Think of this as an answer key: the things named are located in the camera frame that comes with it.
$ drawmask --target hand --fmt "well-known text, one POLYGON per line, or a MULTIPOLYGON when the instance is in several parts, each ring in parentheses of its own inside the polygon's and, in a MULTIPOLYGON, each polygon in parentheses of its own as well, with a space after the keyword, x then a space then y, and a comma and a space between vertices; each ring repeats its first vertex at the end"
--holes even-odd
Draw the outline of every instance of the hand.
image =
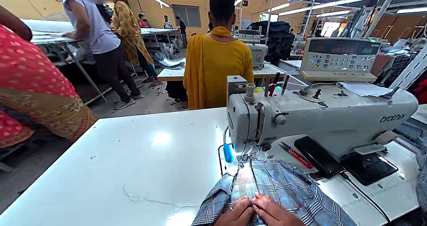
POLYGON ((62 34, 62 37, 77 39, 77 35, 74 32, 66 32, 66 33, 62 34))
POLYGON ((248 196, 239 198, 233 202, 233 210, 228 209, 224 214, 220 214, 213 226, 245 226, 255 213, 251 205, 248 196))
POLYGON ((268 226, 305 226, 296 215, 288 212, 268 195, 255 192, 255 212, 268 226))

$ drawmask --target man in white t-shirt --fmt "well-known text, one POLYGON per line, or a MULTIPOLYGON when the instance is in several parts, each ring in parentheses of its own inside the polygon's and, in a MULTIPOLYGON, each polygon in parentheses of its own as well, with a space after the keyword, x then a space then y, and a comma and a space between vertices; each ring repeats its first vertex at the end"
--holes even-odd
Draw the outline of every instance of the man in white t-shirt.
POLYGON ((120 39, 111 31, 97 5, 84 0, 62 0, 65 12, 76 30, 64 37, 82 39, 93 53, 99 75, 119 94, 121 102, 114 109, 124 109, 135 104, 134 99, 143 98, 125 65, 120 39), (120 83, 123 79, 131 90, 129 96, 120 83))

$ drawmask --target dark trousers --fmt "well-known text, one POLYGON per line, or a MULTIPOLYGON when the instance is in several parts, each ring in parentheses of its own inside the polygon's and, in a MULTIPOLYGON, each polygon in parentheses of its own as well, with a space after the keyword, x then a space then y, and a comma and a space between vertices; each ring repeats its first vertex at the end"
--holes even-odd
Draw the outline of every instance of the dark trousers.
POLYGON ((142 69, 145 70, 145 72, 147 73, 147 76, 153 76, 154 79, 157 80, 157 73, 154 70, 154 66, 151 64, 148 64, 147 60, 145 59, 144 55, 139 51, 138 48, 136 48, 136 52, 138 53, 138 60, 139 60, 139 65, 142 67, 142 69))
POLYGON ((131 97, 127 94, 125 88, 120 83, 119 77, 126 83, 131 90, 131 96, 140 95, 141 92, 136 87, 135 81, 133 80, 131 73, 125 65, 124 52, 122 45, 114 50, 101 54, 93 54, 97 63, 98 73, 102 79, 104 79, 110 87, 119 94, 120 99, 129 103, 131 97))

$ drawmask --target gray plaid cloth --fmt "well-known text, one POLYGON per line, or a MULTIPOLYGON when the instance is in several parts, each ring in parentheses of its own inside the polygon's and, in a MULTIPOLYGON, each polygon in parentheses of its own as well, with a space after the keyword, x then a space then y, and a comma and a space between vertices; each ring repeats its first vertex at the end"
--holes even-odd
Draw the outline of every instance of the gray plaid cloth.
MULTIPOLYGON (((307 226, 356 226, 354 221, 323 194, 307 173, 290 163, 259 161, 245 157, 235 172, 226 172, 200 206, 192 226, 211 225, 220 211, 225 213, 232 202, 254 193, 269 195, 307 226)), ((255 215, 248 225, 265 225, 255 215)))

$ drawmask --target sewing machine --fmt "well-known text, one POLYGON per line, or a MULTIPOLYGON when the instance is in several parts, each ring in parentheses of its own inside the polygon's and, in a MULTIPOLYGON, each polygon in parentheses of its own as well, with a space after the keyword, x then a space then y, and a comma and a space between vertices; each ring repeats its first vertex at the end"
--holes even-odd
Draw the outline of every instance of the sewing machine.
POLYGON ((375 145, 391 142, 391 130, 418 108, 417 99, 404 90, 361 97, 335 84, 313 84, 283 94, 276 89, 266 97, 253 93, 240 76, 228 76, 227 81, 228 125, 238 155, 266 152, 275 140, 302 134, 338 161, 355 150, 376 152, 384 147, 375 145))
POLYGON ((252 65, 254 70, 264 68, 264 57, 268 53, 268 47, 265 44, 260 44, 261 27, 256 30, 239 30, 239 40, 248 45, 252 54, 252 65))

